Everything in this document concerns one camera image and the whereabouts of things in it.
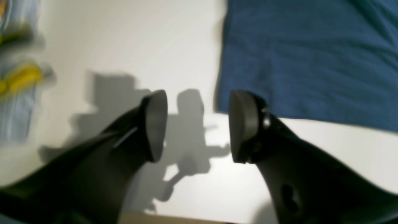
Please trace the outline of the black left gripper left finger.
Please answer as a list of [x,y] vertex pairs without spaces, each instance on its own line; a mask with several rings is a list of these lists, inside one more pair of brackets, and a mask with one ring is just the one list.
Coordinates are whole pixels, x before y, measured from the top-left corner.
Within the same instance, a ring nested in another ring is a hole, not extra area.
[[164,148],[168,100],[146,95],[93,138],[1,188],[1,215],[26,224],[115,224],[131,180]]

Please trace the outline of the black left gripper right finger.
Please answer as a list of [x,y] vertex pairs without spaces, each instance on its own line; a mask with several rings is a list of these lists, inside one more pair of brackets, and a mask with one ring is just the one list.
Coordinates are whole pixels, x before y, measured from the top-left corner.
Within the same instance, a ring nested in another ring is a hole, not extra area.
[[257,166],[280,224],[397,223],[397,194],[298,137],[260,96],[230,92],[229,129],[233,161]]

